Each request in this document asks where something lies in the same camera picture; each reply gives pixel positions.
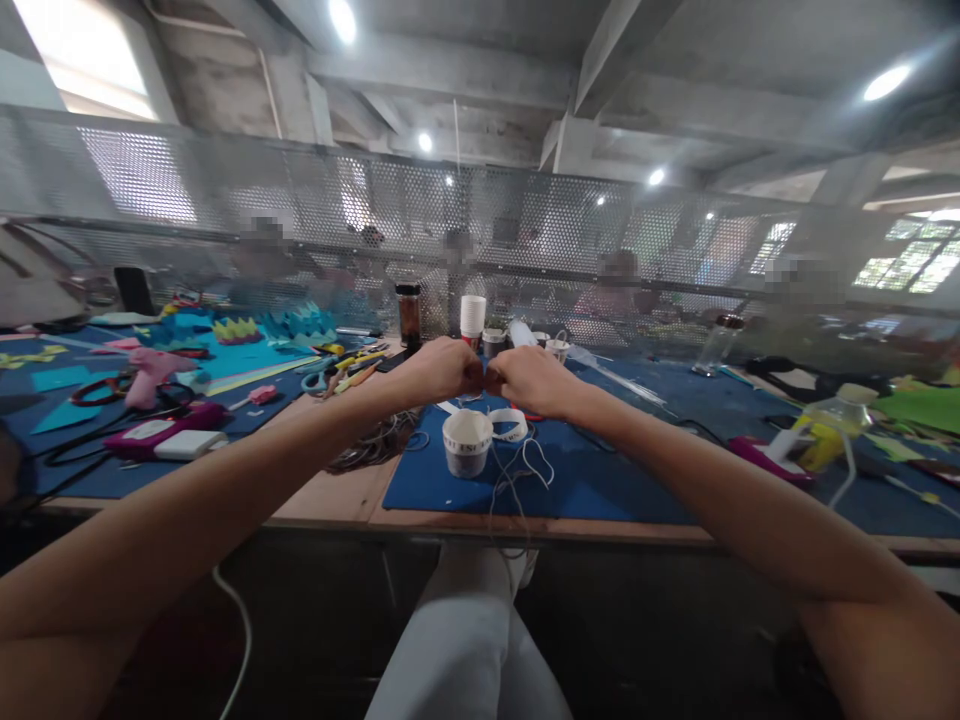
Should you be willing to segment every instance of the white power adapter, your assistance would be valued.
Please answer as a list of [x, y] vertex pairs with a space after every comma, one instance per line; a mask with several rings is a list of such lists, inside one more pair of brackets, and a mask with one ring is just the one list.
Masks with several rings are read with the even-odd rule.
[[230, 441], [222, 432], [213, 430], [181, 430], [153, 449], [158, 460], [190, 462], [208, 452], [227, 445]]

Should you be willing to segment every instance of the forearm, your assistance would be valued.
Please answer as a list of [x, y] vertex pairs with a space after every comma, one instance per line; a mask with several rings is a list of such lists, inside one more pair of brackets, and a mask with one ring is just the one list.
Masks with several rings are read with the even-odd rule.
[[388, 383], [365, 384], [104, 510], [0, 578], [0, 640], [149, 622], [403, 404]]
[[798, 600], [885, 602], [919, 583], [809, 495], [732, 453], [586, 386], [571, 421], [648, 468], [703, 527]]

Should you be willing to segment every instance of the paper cup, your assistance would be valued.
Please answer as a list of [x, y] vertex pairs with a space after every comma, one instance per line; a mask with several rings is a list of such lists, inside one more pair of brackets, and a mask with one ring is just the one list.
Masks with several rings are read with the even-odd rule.
[[460, 298], [460, 332], [469, 337], [480, 337], [487, 317], [487, 299], [479, 295], [464, 295]]
[[475, 478], [487, 464], [493, 442], [493, 423], [476, 410], [460, 410], [443, 423], [447, 469], [454, 477]]
[[553, 340], [547, 340], [547, 352], [553, 355], [557, 360], [560, 361], [560, 364], [563, 365], [567, 361], [567, 351], [570, 350], [570, 343], [566, 340], [561, 340], [560, 336], [564, 338], [567, 337], [567, 331], [561, 330], [557, 333], [557, 337]]
[[480, 335], [481, 333], [461, 332], [460, 338], [476, 352], [480, 349]]

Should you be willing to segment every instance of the white pants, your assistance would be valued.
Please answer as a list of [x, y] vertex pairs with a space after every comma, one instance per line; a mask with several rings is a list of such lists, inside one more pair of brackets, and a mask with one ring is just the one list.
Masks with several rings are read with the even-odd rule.
[[367, 720], [570, 718], [513, 607], [524, 564], [491, 548], [446, 546]]

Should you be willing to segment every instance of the green felt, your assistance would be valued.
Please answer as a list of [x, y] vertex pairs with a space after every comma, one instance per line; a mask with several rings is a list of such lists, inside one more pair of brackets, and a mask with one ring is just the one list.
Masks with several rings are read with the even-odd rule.
[[960, 434], [960, 388], [929, 388], [897, 392], [873, 402], [894, 420]]

